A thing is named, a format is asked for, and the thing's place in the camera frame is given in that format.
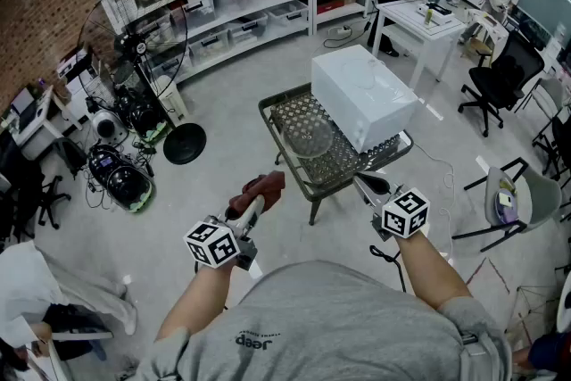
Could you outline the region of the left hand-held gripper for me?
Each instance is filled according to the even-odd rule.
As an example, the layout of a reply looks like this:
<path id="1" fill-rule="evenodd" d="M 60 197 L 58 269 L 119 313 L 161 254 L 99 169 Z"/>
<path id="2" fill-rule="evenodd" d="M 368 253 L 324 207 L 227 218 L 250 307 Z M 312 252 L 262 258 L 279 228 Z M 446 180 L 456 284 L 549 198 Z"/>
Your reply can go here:
<path id="1" fill-rule="evenodd" d="M 240 212 L 228 206 L 223 214 L 209 215 L 198 221 L 183 236 L 189 252 L 197 264 L 214 269 L 235 260 L 236 266 L 249 270 L 258 249 L 250 237 L 263 213 L 265 199 L 257 195 L 240 217 Z"/>

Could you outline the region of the reddish brown cloth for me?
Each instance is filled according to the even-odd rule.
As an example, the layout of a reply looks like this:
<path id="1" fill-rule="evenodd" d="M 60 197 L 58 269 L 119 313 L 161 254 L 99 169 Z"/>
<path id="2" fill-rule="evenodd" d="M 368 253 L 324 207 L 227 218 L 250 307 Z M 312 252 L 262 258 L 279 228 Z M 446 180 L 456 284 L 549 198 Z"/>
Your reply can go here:
<path id="1" fill-rule="evenodd" d="M 231 198 L 228 206 L 232 206 L 240 212 L 240 217 L 248 208 L 249 204 L 257 195 L 265 199 L 263 212 L 268 211 L 281 197 L 286 188 L 286 176 L 283 171 L 273 170 L 267 175 L 259 175 L 257 178 L 245 184 L 242 193 Z"/>

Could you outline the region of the round glass plate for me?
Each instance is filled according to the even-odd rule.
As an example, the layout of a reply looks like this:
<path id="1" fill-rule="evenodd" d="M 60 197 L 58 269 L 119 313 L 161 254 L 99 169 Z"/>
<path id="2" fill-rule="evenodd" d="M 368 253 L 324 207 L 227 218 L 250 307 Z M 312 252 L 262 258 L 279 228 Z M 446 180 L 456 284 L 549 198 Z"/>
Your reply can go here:
<path id="1" fill-rule="evenodd" d="M 285 149 L 302 159 L 314 159 L 325 154 L 333 144 L 330 125 L 315 116 L 303 116 L 288 121 L 281 133 Z"/>

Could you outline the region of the person's left forearm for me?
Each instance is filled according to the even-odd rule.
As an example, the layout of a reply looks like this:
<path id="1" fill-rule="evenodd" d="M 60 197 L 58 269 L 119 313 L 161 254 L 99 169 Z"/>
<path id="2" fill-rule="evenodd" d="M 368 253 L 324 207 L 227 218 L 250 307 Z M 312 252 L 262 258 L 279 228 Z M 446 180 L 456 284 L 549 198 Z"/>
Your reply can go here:
<path id="1" fill-rule="evenodd" d="M 235 265 L 231 260 L 217 269 L 199 268 L 162 322 L 155 340 L 165 339 L 180 328 L 196 334 L 215 320 L 225 309 Z"/>

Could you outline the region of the green metal lattice table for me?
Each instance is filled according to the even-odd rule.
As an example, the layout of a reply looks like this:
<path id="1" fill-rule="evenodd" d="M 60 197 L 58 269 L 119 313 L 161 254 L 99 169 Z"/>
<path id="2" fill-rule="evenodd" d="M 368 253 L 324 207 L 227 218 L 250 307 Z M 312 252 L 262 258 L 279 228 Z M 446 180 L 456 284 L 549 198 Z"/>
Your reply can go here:
<path id="1" fill-rule="evenodd" d="M 412 137 L 403 130 L 377 147 L 358 153 L 312 95 L 310 83 L 271 95 L 258 103 L 258 109 L 278 149 L 275 164 L 284 162 L 287 165 L 304 198 L 311 203 L 311 226 L 321 202 L 348 187 L 354 173 L 379 170 L 400 159 L 414 145 Z M 330 149 L 314 159 L 298 158 L 283 145 L 283 127 L 288 121 L 303 116 L 325 120 L 334 133 Z"/>

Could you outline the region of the black glossy helmet green trim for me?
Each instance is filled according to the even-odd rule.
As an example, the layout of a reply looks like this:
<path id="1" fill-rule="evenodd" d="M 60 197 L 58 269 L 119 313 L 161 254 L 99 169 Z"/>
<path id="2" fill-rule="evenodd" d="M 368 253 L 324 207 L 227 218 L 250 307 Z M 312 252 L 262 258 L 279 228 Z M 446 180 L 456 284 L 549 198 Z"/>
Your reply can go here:
<path id="1" fill-rule="evenodd" d="M 107 191 L 112 200 L 125 211 L 141 211 L 153 194 L 153 182 L 140 170 L 119 166 L 107 179 Z"/>

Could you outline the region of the cream plastic bin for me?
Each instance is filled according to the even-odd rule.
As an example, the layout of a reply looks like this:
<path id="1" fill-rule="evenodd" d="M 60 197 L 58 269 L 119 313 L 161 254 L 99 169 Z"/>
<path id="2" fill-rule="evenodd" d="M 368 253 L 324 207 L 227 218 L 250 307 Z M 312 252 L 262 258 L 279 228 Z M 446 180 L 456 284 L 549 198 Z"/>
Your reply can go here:
<path id="1" fill-rule="evenodd" d="M 177 85 L 167 75 L 155 80 L 155 93 L 175 126 L 189 122 L 189 112 L 178 92 Z"/>

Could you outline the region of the black glossy equipment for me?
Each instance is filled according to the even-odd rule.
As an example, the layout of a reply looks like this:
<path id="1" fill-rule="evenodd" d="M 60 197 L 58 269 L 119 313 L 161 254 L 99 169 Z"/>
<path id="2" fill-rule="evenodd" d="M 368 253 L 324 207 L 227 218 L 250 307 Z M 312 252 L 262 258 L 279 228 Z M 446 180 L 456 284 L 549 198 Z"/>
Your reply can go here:
<path id="1" fill-rule="evenodd" d="M 148 95 L 127 87 L 117 87 L 115 94 L 113 110 L 146 143 L 153 142 L 167 127 L 161 107 Z"/>

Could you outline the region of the black device with small screen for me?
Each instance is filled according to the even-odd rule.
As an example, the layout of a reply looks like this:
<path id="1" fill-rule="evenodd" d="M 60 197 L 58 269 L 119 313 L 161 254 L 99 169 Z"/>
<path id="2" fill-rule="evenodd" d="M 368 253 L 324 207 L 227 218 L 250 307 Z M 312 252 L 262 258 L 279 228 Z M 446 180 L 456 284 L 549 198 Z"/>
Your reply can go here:
<path id="1" fill-rule="evenodd" d="M 93 145 L 87 155 L 88 168 L 97 180 L 105 180 L 120 166 L 117 150 L 110 145 Z"/>

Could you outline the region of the grey shell chair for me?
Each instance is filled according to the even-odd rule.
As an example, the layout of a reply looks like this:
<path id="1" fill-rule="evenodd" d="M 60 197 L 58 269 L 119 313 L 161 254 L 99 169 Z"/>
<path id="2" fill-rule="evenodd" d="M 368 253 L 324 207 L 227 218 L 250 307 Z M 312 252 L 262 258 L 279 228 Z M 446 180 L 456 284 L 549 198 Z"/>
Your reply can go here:
<path id="1" fill-rule="evenodd" d="M 489 226 L 451 237 L 452 240 L 460 240 L 496 232 L 502 234 L 501 238 L 483 247 L 481 253 L 513 236 L 542 226 L 555 215 L 562 202 L 559 184 L 536 172 L 520 157 L 499 168 L 490 167 L 485 177 L 464 186 L 464 189 L 468 191 L 482 184 L 485 185 L 484 216 Z M 495 213 L 493 200 L 500 188 L 508 189 L 517 198 L 518 220 L 514 222 L 501 224 Z"/>

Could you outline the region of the black office chair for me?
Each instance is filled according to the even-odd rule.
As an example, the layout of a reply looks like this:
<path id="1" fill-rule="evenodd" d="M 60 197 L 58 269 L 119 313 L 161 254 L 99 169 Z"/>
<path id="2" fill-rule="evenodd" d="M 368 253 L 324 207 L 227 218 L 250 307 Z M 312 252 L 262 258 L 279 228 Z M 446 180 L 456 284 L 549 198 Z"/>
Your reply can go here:
<path id="1" fill-rule="evenodd" d="M 474 100 L 460 104 L 458 112 L 463 113 L 467 107 L 478 107 L 484 118 L 482 135 L 488 137 L 489 115 L 499 122 L 499 128 L 503 128 L 500 111 L 511 111 L 524 98 L 524 86 L 543 68 L 544 60 L 534 45 L 520 32 L 510 32 L 500 55 L 489 67 L 479 63 L 469 70 L 476 89 L 463 85 L 460 91 L 469 93 Z"/>

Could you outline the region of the white and black appliance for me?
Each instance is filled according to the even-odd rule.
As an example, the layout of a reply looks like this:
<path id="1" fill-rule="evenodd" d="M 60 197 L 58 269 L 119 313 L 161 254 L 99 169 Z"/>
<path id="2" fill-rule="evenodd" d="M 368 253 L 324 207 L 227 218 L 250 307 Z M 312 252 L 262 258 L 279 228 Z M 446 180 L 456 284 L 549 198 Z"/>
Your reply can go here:
<path id="1" fill-rule="evenodd" d="M 443 8 L 439 4 L 435 3 L 419 4 L 417 7 L 417 13 L 425 18 L 426 11 L 428 9 L 434 10 L 434 15 L 431 21 L 434 24 L 444 25 L 452 22 L 455 19 L 455 15 L 451 10 Z"/>

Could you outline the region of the grey and black chair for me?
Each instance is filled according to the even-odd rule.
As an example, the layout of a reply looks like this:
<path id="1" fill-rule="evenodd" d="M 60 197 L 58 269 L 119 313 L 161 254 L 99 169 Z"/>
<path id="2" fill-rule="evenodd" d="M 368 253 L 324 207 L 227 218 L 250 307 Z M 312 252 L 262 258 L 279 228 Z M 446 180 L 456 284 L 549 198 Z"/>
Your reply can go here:
<path id="1" fill-rule="evenodd" d="M 532 91 L 532 98 L 548 117 L 548 123 L 533 139 L 532 147 L 539 147 L 547 154 L 543 175 L 553 169 L 551 178 L 559 181 L 564 173 L 569 173 L 561 187 L 571 181 L 571 98 L 565 100 L 564 95 L 564 87 L 558 79 L 539 79 Z"/>

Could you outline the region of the black swivel chair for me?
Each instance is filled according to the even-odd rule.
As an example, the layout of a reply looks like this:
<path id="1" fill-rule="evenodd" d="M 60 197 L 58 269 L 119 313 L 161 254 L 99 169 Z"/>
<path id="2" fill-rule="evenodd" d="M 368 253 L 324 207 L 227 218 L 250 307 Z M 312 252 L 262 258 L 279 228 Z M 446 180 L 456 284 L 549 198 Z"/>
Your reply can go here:
<path id="1" fill-rule="evenodd" d="M 60 225 L 54 221 L 53 207 L 61 200 L 71 200 L 69 194 L 57 193 L 57 185 L 62 176 L 56 175 L 52 181 L 45 184 L 45 175 L 38 162 L 28 159 L 16 144 L 8 130 L 0 133 L 0 175 L 8 182 L 8 190 L 0 191 L 0 199 L 12 208 L 9 217 L 10 228 L 18 242 L 25 236 L 34 239 L 26 226 L 39 213 L 38 224 L 44 226 L 44 216 L 47 215 L 53 229 Z"/>

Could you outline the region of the black pedestal fan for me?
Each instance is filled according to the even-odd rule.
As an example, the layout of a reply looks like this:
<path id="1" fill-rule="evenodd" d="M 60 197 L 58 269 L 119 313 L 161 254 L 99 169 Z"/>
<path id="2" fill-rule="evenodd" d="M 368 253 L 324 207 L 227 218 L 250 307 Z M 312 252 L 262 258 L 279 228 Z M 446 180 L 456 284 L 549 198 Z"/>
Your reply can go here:
<path id="1" fill-rule="evenodd" d="M 179 8 L 182 4 L 183 0 L 100 0 L 89 12 L 78 39 L 79 45 L 102 66 L 99 86 L 85 88 L 88 97 L 115 115 L 117 87 L 132 88 L 154 99 L 163 111 L 167 127 L 147 144 L 161 142 L 164 156 L 175 165 L 185 165 L 199 157 L 206 146 L 206 133 L 190 120 L 179 126 L 171 122 L 155 93 L 155 80 L 160 76 L 153 74 L 148 63 L 155 53 L 149 51 L 147 41 L 158 29 L 149 22 L 156 20 L 164 8 Z"/>

